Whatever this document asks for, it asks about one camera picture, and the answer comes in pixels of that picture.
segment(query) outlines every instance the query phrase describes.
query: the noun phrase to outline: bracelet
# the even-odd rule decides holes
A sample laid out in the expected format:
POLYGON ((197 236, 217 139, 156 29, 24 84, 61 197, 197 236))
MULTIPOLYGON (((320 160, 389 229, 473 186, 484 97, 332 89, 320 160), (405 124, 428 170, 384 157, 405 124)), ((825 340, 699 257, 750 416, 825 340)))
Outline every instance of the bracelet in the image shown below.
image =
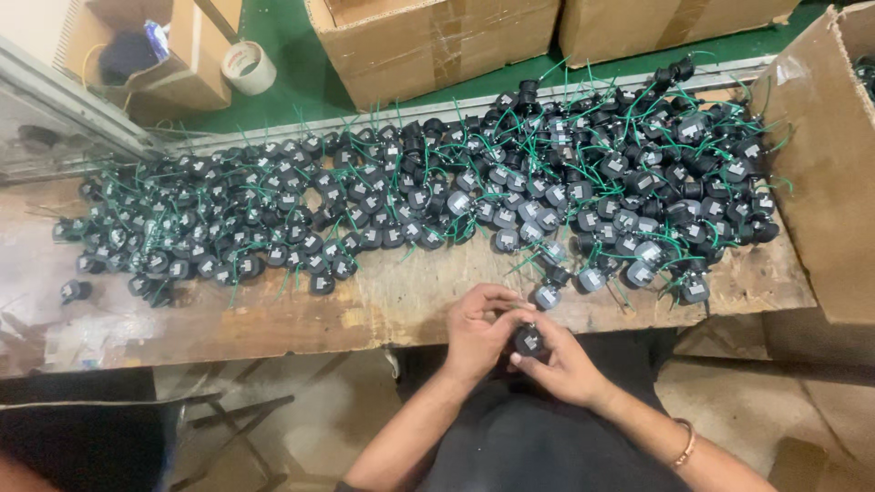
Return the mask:
POLYGON ((684 449, 683 453, 681 453, 681 455, 677 457, 677 460, 675 460, 671 464, 672 468, 678 468, 682 464, 686 463, 687 460, 690 458, 690 455, 693 454, 693 448, 696 447, 696 430, 693 429, 693 425, 690 423, 689 420, 683 418, 674 418, 673 420, 689 430, 689 442, 687 442, 687 448, 684 449))

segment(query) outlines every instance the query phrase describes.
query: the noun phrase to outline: packing tape roll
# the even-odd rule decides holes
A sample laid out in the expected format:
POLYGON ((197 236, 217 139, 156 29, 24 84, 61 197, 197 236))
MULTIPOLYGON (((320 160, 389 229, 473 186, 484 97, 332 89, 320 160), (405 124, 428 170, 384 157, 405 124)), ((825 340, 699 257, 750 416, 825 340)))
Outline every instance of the packing tape roll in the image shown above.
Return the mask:
POLYGON ((245 95, 261 94, 277 79, 277 68, 253 41, 231 46, 222 61, 221 72, 245 95))

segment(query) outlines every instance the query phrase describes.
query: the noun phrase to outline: green floor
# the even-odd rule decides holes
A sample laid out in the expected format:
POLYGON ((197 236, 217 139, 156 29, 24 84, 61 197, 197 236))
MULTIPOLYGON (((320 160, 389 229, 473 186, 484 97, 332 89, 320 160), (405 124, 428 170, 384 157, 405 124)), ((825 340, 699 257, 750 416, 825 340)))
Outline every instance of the green floor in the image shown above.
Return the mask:
MULTIPOLYGON (((823 14, 829 3, 826 0, 803 1, 790 17, 789 25, 776 25, 657 53, 608 61, 593 66, 592 74, 610 79, 615 75, 653 72, 657 67, 665 67, 692 50, 712 52, 721 62, 775 54, 823 14)), ((229 133, 237 131, 238 125, 244 130, 254 130, 297 123, 295 106, 302 110, 305 121, 355 113, 352 101, 310 26, 303 0, 243 0, 240 34, 264 47, 276 64, 276 82, 266 92, 256 96, 234 92, 229 108, 190 117, 185 120, 187 129, 229 133)), ((520 80, 541 76, 561 59, 558 47, 554 46, 549 54, 422 95, 403 102, 402 107, 516 89, 520 80)), ((713 58, 701 55, 700 62, 713 63, 713 58)), ((569 71, 569 81, 574 83, 584 76, 585 68, 569 71)), ((543 86, 563 83, 564 72, 555 70, 543 86)))

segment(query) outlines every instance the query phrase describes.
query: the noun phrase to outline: black t-shirt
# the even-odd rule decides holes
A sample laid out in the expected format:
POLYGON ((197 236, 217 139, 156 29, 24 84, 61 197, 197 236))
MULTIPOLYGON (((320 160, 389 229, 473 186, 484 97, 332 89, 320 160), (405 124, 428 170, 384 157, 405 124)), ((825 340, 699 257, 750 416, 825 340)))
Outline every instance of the black t-shirt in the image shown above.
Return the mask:
MULTIPOLYGON (((672 333, 616 332, 578 340, 602 374, 665 413, 653 381, 671 354, 672 333)), ((690 490, 614 425, 556 400, 523 375, 493 378, 473 392, 437 445, 434 462, 416 489, 690 490)), ((338 490, 351 489, 341 483, 338 490)))
POLYGON ((689 490, 585 409, 491 382, 465 404, 417 490, 689 490))

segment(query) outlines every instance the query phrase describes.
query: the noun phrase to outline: wooden workbench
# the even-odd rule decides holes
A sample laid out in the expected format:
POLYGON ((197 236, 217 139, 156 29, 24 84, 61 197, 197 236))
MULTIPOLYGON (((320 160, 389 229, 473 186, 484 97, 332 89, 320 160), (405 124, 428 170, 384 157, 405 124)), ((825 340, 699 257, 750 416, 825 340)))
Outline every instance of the wooden workbench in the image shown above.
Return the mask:
MULTIPOLYGON (((80 182, 0 189, 0 376, 444 343, 447 308, 468 288, 495 282, 528 294, 536 285, 528 266, 506 275, 521 255, 495 254, 478 235, 460 246, 417 249, 402 264, 407 248, 362 253, 359 273, 323 298, 307 292, 306 273, 298 289, 292 276, 277 298, 285 269, 268 269, 240 285, 231 309, 232 289, 203 279, 177 283, 174 307, 150 309, 128 293, 131 275, 120 273, 80 276, 94 293, 61 306, 60 287, 76 277, 83 245, 52 241, 53 214, 84 213, 80 182)), ((712 315, 816 305, 783 231, 769 244, 728 250, 708 281, 712 315)), ((578 333, 705 318, 702 305, 657 301, 661 286, 657 279, 646 289, 626 288, 633 312, 613 285, 586 295, 569 285, 550 315, 578 333)))

